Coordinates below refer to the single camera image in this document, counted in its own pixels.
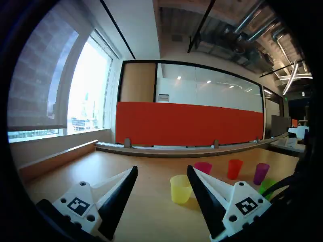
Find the yellow cup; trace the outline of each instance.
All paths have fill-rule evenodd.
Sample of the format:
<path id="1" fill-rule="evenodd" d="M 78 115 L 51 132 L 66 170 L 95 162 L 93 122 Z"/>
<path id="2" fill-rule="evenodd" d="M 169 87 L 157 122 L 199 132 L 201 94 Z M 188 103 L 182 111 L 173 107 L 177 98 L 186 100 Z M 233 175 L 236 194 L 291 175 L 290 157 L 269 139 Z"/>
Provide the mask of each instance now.
<path id="1" fill-rule="evenodd" d="M 192 190 L 187 175 L 176 175 L 170 179 L 170 191 L 174 203 L 186 203 Z"/>

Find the purple cup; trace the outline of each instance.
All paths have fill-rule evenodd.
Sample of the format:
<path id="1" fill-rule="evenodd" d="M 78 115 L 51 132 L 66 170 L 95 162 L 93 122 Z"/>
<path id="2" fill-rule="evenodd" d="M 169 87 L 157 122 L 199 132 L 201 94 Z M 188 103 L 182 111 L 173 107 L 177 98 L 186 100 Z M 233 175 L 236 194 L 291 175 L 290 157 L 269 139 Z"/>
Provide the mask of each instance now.
<path id="1" fill-rule="evenodd" d="M 265 176 L 269 170 L 269 165 L 265 163 L 259 163 L 256 166 L 256 173 L 254 177 L 254 183 L 256 185 L 260 185 L 262 181 L 265 179 Z"/>

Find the wooden ledge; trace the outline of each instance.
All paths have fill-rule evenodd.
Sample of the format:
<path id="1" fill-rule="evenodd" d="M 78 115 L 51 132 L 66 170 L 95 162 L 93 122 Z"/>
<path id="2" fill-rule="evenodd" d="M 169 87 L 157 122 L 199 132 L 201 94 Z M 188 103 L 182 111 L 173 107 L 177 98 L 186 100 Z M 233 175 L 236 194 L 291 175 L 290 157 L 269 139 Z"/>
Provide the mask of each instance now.
<path id="1" fill-rule="evenodd" d="M 95 143 L 97 142 L 98 140 L 93 140 L 23 165 L 19 168 L 21 179 L 24 182 L 29 182 L 59 166 L 95 151 Z"/>

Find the pink cup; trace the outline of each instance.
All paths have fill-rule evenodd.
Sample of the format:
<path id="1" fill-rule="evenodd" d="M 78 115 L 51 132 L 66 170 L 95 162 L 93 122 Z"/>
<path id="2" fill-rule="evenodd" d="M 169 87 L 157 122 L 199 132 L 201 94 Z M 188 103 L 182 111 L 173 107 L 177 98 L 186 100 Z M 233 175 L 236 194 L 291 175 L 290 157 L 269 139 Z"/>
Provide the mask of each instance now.
<path id="1" fill-rule="evenodd" d="M 194 167 L 206 174 L 210 174 L 210 171 L 212 169 L 212 164 L 207 163 L 207 162 L 196 162 L 194 164 Z"/>

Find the plastic cup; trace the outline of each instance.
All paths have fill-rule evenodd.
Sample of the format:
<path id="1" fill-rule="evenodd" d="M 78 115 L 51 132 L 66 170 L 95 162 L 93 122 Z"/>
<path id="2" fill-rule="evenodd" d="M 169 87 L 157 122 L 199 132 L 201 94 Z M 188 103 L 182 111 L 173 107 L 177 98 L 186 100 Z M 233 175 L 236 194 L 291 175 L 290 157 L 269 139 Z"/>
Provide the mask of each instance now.
<path id="1" fill-rule="evenodd" d="M 212 169 L 212 164 L 207 163 L 207 162 L 196 162 L 194 164 L 194 167 L 206 174 L 210 174 L 210 171 Z"/>
<path id="2" fill-rule="evenodd" d="M 235 180 L 240 172 L 243 161 L 241 160 L 229 160 L 229 168 L 227 177 L 231 180 Z"/>
<path id="3" fill-rule="evenodd" d="M 276 183 L 276 181 L 275 180 L 273 180 L 273 179 L 270 179 L 270 178 L 268 178 L 268 179 L 265 179 L 262 183 L 261 183 L 261 185 L 260 185 L 260 188 L 259 188 L 259 193 L 260 194 L 263 194 L 268 188 L 270 188 L 272 185 L 274 185 Z M 267 196 L 265 196 L 265 198 L 267 199 L 267 200 L 269 200 L 269 198 L 271 197 L 271 195 L 272 195 L 273 193 L 270 193 L 270 194 L 268 194 Z"/>
<path id="4" fill-rule="evenodd" d="M 176 175 L 170 179 L 170 191 L 174 203 L 186 203 L 192 190 L 187 175 Z"/>
<path id="5" fill-rule="evenodd" d="M 254 183 L 256 185 L 260 185 L 262 183 L 262 181 L 265 179 L 265 176 L 269 170 L 269 165 L 265 164 L 265 163 L 259 163 L 257 164 L 256 167 L 256 173 L 254 176 Z"/>

